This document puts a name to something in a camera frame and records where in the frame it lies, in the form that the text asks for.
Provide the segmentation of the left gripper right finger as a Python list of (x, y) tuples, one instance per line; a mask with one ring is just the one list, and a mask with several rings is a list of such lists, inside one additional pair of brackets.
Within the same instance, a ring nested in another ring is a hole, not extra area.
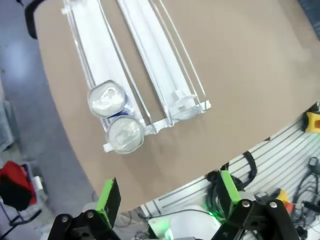
[(217, 198), (225, 221), (213, 240), (240, 240), (246, 232), (256, 232), (262, 240), (298, 240), (290, 215), (279, 199), (265, 204), (241, 198), (227, 170), (217, 174)]

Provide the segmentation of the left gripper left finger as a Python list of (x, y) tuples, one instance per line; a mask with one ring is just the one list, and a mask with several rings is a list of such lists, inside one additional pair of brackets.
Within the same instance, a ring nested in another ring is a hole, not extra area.
[(77, 217), (59, 214), (51, 227), (49, 240), (118, 240), (113, 230), (121, 203), (117, 180), (107, 179), (95, 209)]

